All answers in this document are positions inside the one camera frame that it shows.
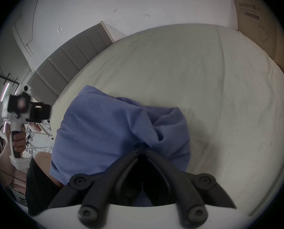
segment blue cloth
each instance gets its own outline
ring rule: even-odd
[[[143,142],[178,169],[186,170],[190,136],[179,108],[143,106],[85,86],[57,130],[50,174],[67,184],[75,174],[105,171]]]

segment person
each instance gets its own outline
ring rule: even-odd
[[[26,187],[25,198],[29,215],[37,215],[48,208],[48,205],[63,187],[63,184],[49,174],[51,154],[46,152],[38,152],[35,154],[30,161],[30,167],[25,179],[22,174],[19,175],[19,178],[16,174],[19,171],[11,164],[9,158],[11,154],[9,146],[9,135],[11,131],[9,124],[6,124],[5,130],[7,142],[0,153],[0,183],[3,187],[7,187],[14,182],[15,187],[20,186],[17,190],[22,193],[24,193]],[[22,153],[25,150],[25,137],[25,128],[22,126],[22,132],[14,135],[13,147],[15,151]]]

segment screw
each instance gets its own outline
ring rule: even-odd
[[[78,177],[78,178],[75,179],[74,183],[75,183],[76,185],[81,185],[81,184],[86,183],[86,179],[83,178],[83,177]]]
[[[202,177],[202,178],[200,178],[200,181],[203,182],[203,183],[207,183],[207,184],[211,183],[211,180],[208,177]]]
[[[195,206],[188,212],[188,218],[191,222],[202,222],[207,219],[208,212],[204,206]]]
[[[82,206],[79,210],[78,217],[84,222],[94,222],[98,218],[98,213],[95,208]]]

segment mattress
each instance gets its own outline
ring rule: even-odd
[[[55,102],[53,135],[86,85],[143,105],[179,107],[190,131],[187,171],[212,174],[245,214],[260,207],[281,175],[284,74],[239,31],[179,24],[115,42]]]

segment black shorts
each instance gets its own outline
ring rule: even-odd
[[[43,173],[32,158],[26,175],[25,192],[29,215],[36,216],[46,210],[60,189]]]

